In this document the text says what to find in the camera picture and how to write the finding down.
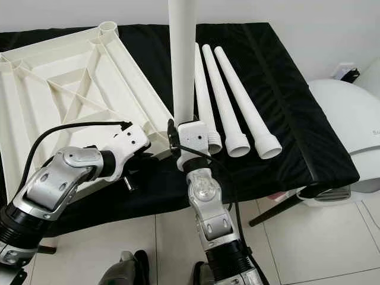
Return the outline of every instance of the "white tile floor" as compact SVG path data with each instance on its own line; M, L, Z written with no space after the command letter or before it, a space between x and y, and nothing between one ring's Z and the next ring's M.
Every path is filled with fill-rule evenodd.
M300 204L253 228L248 220L273 202L243 202L241 212L247 242L271 285L377 285L379 204L380 196L365 204ZM137 249L149 254L152 285L191 284L192 266L205 260L187 208L63 235L55 255L38 254L31 262L25 284L97 284L121 251Z

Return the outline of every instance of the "black cloth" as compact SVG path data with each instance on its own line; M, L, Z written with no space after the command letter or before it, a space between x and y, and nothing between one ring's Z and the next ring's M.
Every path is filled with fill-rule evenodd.
M0 33L0 49L8 50L85 28ZM167 108L173 111L168 26L119 26L123 44L142 69ZM249 154L231 158L225 148L214 157L233 173L239 200L261 198L278 191L313 185L309 196L358 180L351 158L308 85L268 23L200 24L197 42L222 46L269 130L283 146L282 153L261 160L242 114L229 93L243 133L251 144ZM217 129L223 127L208 81ZM213 166L222 184L223 199L230 201L230 185L223 171ZM162 160L133 174L140 190L128 193L123 182L114 183L67 207L49 236L110 221L178 210L188 206L187 185L175 159Z

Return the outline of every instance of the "white plastic pipe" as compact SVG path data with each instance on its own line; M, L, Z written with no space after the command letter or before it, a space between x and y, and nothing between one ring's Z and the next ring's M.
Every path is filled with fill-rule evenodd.
M204 45L202 51L210 76L211 85L213 86L224 133L226 134L227 152L229 156L232 157L244 156L251 149L247 137L240 129L210 46Z
M224 50L220 46L217 46L214 51L248 128L254 137L255 148L260 158L271 159L280 154L283 149L282 146L277 138L269 132Z
M210 95L207 89L206 75L204 74L200 47L195 43L195 90L197 91L197 105L199 119L208 129L208 151L211 154L218 153L221 148L220 135L216 130L213 109L211 108Z
M196 0L169 0L174 121L193 120Z

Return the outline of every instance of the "black tablecloth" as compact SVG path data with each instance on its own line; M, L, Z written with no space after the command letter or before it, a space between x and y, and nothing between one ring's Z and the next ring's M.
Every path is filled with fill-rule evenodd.
M0 33L2 51L63 36L86 28L67 28ZM168 26L119 26L120 39L136 60L167 108L173 111ZM330 127L308 85L268 23L200 24L199 45L222 46L238 76L254 101L269 130L283 146L282 153L261 160L254 141L226 84L251 152L231 158L225 148L215 158L233 173L239 199L251 200L278 191L313 185L308 193L341 187L358 180L359 175L347 151ZM212 94L210 82L208 88ZM216 125L224 133L211 96ZM229 201L228 181L215 166L213 173L223 186L223 199ZM52 226L49 236L71 232L110 221L178 210L188 206L187 185L175 159L133 175L140 190L128 193L123 182L105 187L68 206Z

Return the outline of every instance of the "white mounting plate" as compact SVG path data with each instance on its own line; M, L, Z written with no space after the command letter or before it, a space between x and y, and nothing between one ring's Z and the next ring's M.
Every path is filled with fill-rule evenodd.
M0 53L0 152L9 201L30 147L44 131L75 122L131 121L148 135L148 152L162 159L170 154L170 118L114 22ZM30 174L61 147L101 149L119 131L92 126L54 133L37 149ZM100 188L85 183L81 189L90 185Z

